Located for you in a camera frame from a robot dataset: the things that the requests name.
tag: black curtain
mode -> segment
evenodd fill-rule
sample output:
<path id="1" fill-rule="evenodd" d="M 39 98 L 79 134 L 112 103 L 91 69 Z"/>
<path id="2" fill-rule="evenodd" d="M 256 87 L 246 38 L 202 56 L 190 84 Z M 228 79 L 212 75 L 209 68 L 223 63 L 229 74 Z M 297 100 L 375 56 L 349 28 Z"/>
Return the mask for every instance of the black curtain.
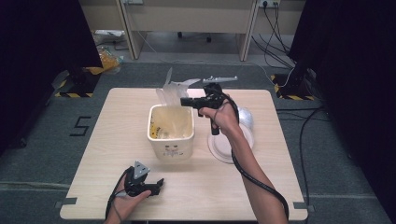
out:
<path id="1" fill-rule="evenodd" d="M 396 223 L 396 3 L 307 0 L 290 57 L 317 74 L 349 153 Z"/>
<path id="2" fill-rule="evenodd" d="M 0 1 L 0 38 L 1 154 L 60 72 L 102 63 L 78 0 Z"/>

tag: triangular metal plate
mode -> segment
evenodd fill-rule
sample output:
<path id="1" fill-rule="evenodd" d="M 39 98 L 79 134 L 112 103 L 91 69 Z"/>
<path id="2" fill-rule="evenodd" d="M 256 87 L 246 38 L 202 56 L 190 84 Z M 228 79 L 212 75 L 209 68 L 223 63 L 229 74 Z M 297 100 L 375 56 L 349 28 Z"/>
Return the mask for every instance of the triangular metal plate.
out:
<path id="1" fill-rule="evenodd" d="M 134 162 L 134 179 L 137 179 L 148 173 L 149 173 L 149 168 L 147 166 L 140 163 L 140 161 Z"/>

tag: white plastic bin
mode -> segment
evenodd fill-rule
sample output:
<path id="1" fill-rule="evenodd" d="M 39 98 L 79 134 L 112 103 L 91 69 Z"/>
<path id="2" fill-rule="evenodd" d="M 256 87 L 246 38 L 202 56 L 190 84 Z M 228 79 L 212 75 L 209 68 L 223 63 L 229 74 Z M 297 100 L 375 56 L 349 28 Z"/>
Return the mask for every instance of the white plastic bin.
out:
<path id="1" fill-rule="evenodd" d="M 154 105 L 148 115 L 148 140 L 162 161 L 180 161 L 192 155 L 192 107 Z"/>

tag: gray carpet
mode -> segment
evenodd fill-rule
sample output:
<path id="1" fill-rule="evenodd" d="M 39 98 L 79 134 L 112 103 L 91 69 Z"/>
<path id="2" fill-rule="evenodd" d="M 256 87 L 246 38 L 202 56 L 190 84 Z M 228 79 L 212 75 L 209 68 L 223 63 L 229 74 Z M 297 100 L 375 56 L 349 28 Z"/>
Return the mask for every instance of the gray carpet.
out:
<path id="1" fill-rule="evenodd" d="M 222 84 L 223 89 L 266 89 L 272 93 L 276 109 L 321 106 L 319 100 L 278 99 L 274 87 L 256 65 L 125 63 L 115 75 L 102 74 L 92 98 L 51 97 L 27 136 L 27 147 L 7 150 L 0 158 L 1 222 L 102 223 L 103 220 L 62 220 L 56 203 L 62 201 L 67 193 L 108 91 L 116 87 L 161 87 L 170 67 L 173 67 L 174 81 L 238 76 L 237 82 Z M 289 72 L 265 69 L 268 76 Z M 63 78 L 64 73 L 55 79 L 54 85 L 59 85 Z M 202 86 L 200 82 L 191 88 Z M 260 96 L 252 97 L 260 101 Z M 312 110 L 278 111 L 306 199 L 299 137 L 304 123 L 301 117 L 306 118 L 311 113 Z M 79 125 L 88 127 L 85 134 L 84 129 L 75 128 L 78 118 Z M 390 223 L 360 167 L 348 157 L 347 147 L 337 135 L 326 111 L 318 112 L 306 123 L 302 139 L 309 204 L 314 209 L 308 223 Z M 49 185 L 33 186 L 26 182 Z"/>

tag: forearm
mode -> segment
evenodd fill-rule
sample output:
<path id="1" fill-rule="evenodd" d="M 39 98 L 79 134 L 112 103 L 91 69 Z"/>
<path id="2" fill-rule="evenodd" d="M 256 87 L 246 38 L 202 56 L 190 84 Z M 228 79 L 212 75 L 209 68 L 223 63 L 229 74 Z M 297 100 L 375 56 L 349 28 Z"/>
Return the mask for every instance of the forearm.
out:
<path id="1" fill-rule="evenodd" d="M 233 148 L 233 154 L 241 167 L 263 184 L 274 189 L 260 165 L 257 163 L 251 148 L 239 127 L 227 135 Z M 260 188 L 243 177 L 244 185 L 253 212 L 259 223 L 287 223 L 282 203 L 270 192 Z"/>

